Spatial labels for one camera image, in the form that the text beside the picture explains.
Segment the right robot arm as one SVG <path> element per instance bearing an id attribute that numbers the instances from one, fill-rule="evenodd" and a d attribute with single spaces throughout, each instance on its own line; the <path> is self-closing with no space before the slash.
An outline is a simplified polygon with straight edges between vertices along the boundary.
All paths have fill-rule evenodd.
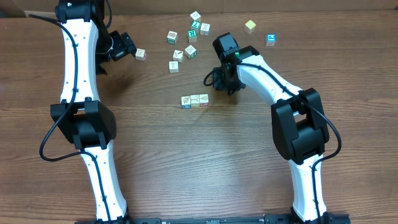
<path id="1" fill-rule="evenodd" d="M 211 72 L 213 88 L 232 94 L 248 86 L 271 108 L 273 142 L 292 174 L 292 221 L 329 223 L 320 168 L 330 136 L 320 95 L 289 83 L 254 47 L 241 48 L 229 32 L 217 37 L 213 48 L 221 62 Z"/>

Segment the yellow-edged wooden block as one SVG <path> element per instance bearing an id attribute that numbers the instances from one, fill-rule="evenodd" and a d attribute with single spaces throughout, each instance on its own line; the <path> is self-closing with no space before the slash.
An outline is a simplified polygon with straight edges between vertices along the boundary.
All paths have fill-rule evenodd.
<path id="1" fill-rule="evenodd" d="M 191 107 L 199 107 L 200 106 L 200 96 L 199 95 L 191 95 L 190 103 L 191 103 Z"/>

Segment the blue-edged wooden block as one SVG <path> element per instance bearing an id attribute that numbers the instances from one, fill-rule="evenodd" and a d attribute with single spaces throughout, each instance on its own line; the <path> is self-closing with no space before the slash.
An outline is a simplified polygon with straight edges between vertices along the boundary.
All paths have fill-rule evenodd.
<path id="1" fill-rule="evenodd" d="M 181 107 L 183 109 L 189 109 L 192 107 L 190 96 L 182 96 L 181 97 Z"/>

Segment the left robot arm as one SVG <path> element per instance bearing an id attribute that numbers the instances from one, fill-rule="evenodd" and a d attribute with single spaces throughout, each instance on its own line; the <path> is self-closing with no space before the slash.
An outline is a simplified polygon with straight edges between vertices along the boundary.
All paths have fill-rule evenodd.
<path id="1" fill-rule="evenodd" d="M 117 61 L 137 48 L 128 33 L 108 32 L 107 1 L 60 1 L 55 8 L 65 46 L 65 78 L 60 102 L 51 105 L 55 126 L 76 148 L 90 175 L 95 223 L 130 223 L 113 159 L 116 118 L 100 101 L 96 76 L 103 62 Z"/>

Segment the red Q wooden block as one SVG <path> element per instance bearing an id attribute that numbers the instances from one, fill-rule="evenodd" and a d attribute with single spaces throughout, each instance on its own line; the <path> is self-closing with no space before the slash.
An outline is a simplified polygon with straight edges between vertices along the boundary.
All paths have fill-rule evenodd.
<path id="1" fill-rule="evenodd" d="M 199 95 L 200 106 L 208 106 L 209 105 L 209 97 L 208 94 Z"/>

